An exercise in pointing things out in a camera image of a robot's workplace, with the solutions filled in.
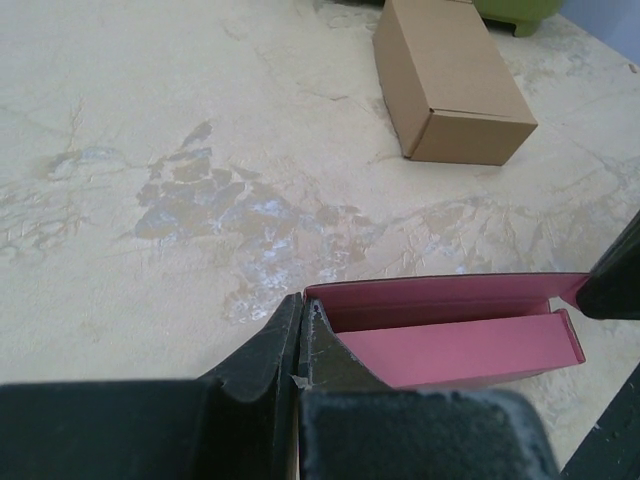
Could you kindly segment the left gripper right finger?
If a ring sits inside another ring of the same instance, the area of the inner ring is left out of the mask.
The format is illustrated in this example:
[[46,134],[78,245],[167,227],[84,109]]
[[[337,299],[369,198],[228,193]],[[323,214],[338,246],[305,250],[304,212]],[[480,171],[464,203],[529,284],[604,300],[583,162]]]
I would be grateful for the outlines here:
[[557,479],[533,406],[506,390],[394,390],[304,304],[297,384],[303,479]]

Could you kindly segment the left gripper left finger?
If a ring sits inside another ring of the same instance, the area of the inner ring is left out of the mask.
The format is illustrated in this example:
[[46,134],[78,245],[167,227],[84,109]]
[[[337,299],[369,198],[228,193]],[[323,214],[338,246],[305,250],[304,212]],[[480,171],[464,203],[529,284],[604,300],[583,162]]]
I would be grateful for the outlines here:
[[303,301],[195,379],[9,384],[5,479],[292,479]]

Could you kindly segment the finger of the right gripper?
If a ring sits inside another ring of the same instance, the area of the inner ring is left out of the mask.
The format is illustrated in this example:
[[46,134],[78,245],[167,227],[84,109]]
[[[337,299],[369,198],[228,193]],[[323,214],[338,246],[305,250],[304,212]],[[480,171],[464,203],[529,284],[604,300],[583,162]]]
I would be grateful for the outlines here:
[[577,291],[577,308],[591,319],[638,321],[639,264],[639,213],[636,213]]

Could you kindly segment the pink paper box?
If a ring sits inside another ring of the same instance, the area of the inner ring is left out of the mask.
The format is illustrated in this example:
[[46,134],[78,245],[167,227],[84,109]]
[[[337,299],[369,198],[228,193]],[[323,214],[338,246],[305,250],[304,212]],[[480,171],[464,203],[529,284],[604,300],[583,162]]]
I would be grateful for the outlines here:
[[585,354],[569,313],[582,273],[423,276],[318,284],[331,331],[396,389],[484,387],[573,367]]

